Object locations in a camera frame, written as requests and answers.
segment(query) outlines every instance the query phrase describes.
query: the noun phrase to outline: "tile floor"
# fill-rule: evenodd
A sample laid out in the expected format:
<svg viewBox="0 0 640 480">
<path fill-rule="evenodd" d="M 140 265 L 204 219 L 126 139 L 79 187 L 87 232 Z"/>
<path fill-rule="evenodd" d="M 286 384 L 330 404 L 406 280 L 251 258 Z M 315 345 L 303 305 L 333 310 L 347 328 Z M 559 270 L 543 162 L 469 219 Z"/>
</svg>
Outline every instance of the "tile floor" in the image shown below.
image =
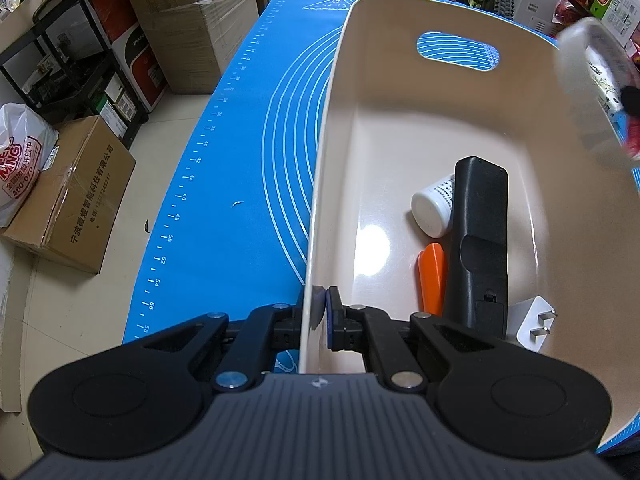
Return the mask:
<svg viewBox="0 0 640 480">
<path fill-rule="evenodd" d="M 122 341 L 129 300 L 149 234 L 182 151 L 209 100 L 167 94 L 140 128 L 136 167 L 97 276 L 33 258 L 23 320 L 22 406 L 50 370 Z M 0 473 L 13 478 L 42 455 L 26 412 L 0 412 Z"/>
</svg>

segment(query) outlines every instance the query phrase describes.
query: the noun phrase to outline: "orange object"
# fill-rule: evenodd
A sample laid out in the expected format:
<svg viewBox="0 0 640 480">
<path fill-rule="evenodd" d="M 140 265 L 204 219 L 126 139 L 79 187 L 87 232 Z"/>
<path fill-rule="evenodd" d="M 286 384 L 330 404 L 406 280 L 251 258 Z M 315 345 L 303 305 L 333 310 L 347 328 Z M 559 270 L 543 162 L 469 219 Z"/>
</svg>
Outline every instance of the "orange object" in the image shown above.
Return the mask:
<svg viewBox="0 0 640 480">
<path fill-rule="evenodd" d="M 447 260 L 440 244 L 429 244 L 418 255 L 418 275 L 422 293 L 422 310 L 442 316 L 444 288 L 447 284 Z"/>
</svg>

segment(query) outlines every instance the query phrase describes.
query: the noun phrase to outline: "white power adapter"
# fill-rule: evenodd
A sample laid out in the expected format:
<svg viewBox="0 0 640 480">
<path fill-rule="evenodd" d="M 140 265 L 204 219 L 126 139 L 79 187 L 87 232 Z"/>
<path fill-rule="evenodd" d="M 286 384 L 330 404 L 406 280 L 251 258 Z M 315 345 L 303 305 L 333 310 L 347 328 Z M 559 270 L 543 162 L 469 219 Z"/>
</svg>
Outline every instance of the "white power adapter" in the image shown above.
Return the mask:
<svg viewBox="0 0 640 480">
<path fill-rule="evenodd" d="M 539 352 L 557 316 L 541 296 L 513 304 L 507 311 L 507 341 Z"/>
</svg>

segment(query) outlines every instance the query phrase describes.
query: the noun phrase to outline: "triangle logo on mat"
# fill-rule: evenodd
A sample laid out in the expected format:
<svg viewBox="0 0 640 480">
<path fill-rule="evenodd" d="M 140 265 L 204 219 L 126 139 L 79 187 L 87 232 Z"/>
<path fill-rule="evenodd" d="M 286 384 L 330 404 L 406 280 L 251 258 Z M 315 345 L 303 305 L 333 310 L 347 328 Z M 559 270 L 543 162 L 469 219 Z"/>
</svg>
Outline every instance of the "triangle logo on mat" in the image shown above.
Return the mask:
<svg viewBox="0 0 640 480">
<path fill-rule="evenodd" d="M 353 0 L 325 0 L 302 8 L 306 10 L 349 10 L 352 5 Z"/>
</svg>

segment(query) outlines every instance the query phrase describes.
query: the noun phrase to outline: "white plastic bag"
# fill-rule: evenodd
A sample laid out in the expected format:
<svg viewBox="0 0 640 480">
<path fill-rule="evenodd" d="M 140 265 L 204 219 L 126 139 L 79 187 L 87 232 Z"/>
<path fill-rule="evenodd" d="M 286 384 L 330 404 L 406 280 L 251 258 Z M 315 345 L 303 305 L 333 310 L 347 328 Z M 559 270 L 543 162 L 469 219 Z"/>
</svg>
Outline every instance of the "white plastic bag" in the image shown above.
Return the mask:
<svg viewBox="0 0 640 480">
<path fill-rule="evenodd" d="M 0 108 L 0 227 L 27 198 L 58 140 L 58 132 L 26 105 Z"/>
</svg>

